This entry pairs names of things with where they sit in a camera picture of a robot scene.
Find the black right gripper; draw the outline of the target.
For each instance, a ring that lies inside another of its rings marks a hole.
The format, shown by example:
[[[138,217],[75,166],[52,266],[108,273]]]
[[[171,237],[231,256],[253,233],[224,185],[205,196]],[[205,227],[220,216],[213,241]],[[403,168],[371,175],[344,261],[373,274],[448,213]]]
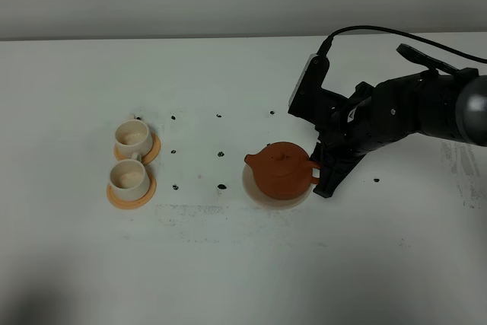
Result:
[[[320,166],[314,193],[324,199],[332,197],[364,155],[411,132],[411,107],[406,103],[410,96],[393,81],[376,87],[357,86],[346,103],[320,126],[320,141],[310,155]]]

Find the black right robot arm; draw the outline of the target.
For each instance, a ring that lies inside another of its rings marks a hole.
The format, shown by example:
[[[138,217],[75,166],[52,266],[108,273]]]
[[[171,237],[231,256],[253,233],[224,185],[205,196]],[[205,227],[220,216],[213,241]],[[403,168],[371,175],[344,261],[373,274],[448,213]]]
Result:
[[[312,123],[319,132],[313,157],[320,166],[314,192],[330,198],[368,153],[420,133],[486,144],[486,77],[475,69],[452,75],[432,70],[373,87],[358,84],[350,97],[317,93]]]

